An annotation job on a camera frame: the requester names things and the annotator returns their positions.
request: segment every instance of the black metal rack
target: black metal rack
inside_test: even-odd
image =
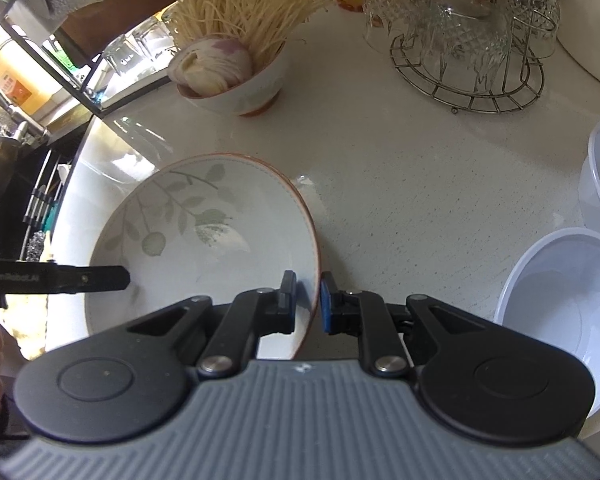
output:
[[[93,115],[103,118],[107,114],[110,114],[114,110],[123,107],[134,99],[168,83],[169,79],[165,76],[142,86],[141,88],[129,93],[129,95],[126,95],[122,99],[112,102],[110,105],[100,104],[89,94],[88,85],[98,69],[100,62],[102,61],[102,54],[99,54],[94,59],[89,59],[88,56],[85,56],[85,59],[88,59],[90,71],[84,80],[78,80],[67,67],[65,67],[52,55],[51,52],[48,53],[48,59],[45,59],[45,57],[43,57],[39,51],[32,46],[31,40],[29,40],[26,36],[19,34],[11,25],[11,23],[8,22],[7,15],[17,1],[18,0],[9,0],[3,7],[0,7],[0,26],[5,30],[5,32],[7,32],[10,38],[17,45],[19,45],[27,54],[29,54],[29,56],[31,56],[33,60],[36,61],[36,63],[38,63],[53,79],[57,81],[71,97],[77,99]]]

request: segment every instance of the gray ribbed surface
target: gray ribbed surface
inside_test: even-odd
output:
[[[431,420],[406,384],[356,361],[259,361],[204,383],[152,434],[100,448],[35,440],[3,471],[14,480],[592,480],[600,459],[571,439],[527,450],[465,440]]]

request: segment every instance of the metal wire rack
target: metal wire rack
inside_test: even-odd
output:
[[[504,60],[493,89],[488,93],[464,91],[446,85],[442,79],[433,77],[423,67],[418,53],[414,53],[413,38],[409,41],[404,36],[396,36],[392,41],[389,55],[395,69],[414,88],[436,101],[451,106],[455,114],[458,110],[481,114],[506,114],[523,110],[535,103],[544,89],[544,68],[542,61],[536,57],[530,47],[530,39],[535,31],[551,33],[557,24],[540,14],[534,13],[549,23],[549,27],[538,27],[522,22],[516,17],[512,20],[512,41],[507,57]],[[522,40],[514,34],[515,28],[524,30]]]
[[[117,110],[120,107],[123,107],[141,95],[144,95],[169,82],[168,77],[164,76],[152,81],[147,85],[141,86],[141,88],[133,92],[130,92],[122,99],[112,100],[110,105],[107,105],[106,102],[101,104],[96,98],[94,92],[89,88],[89,83],[91,82],[93,75],[98,70],[100,62],[102,61],[102,54],[99,54],[94,59],[88,60],[88,66],[90,67],[88,74],[83,79],[78,79],[69,71],[67,67],[65,67],[53,56],[52,51],[50,51],[46,46],[36,48],[29,38],[17,31],[11,25],[7,16],[17,1],[18,0],[8,0],[6,4],[0,5],[0,26],[5,30],[5,32],[7,32],[11,40],[19,45],[27,54],[29,54],[29,56],[31,56],[31,58],[38,63],[53,79],[55,79],[71,97],[77,99],[81,104],[84,105],[85,108],[87,108],[88,111],[90,111],[90,113],[96,115],[97,117],[103,118],[107,114]],[[41,49],[46,50],[47,52],[44,54],[48,55],[44,56],[41,53]]]

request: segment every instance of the kitchen counter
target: kitchen counter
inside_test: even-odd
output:
[[[336,7],[299,27],[282,94],[256,118],[195,108],[169,84],[94,119],[59,211],[56,260],[87,265],[110,214],[154,171],[239,152],[294,181],[323,269],[341,286],[391,302],[426,292],[491,319],[524,251],[582,225],[577,185],[600,83],[558,48],[528,110],[454,115],[410,87],[362,30],[362,15]],[[48,348],[87,335],[83,306],[80,295],[50,297]],[[324,336],[316,322],[300,357],[356,354],[353,338]]]

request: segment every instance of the garlic bulb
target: garlic bulb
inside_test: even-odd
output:
[[[250,78],[253,63],[240,41],[207,36],[177,53],[169,63],[168,74],[200,97],[211,97]]]

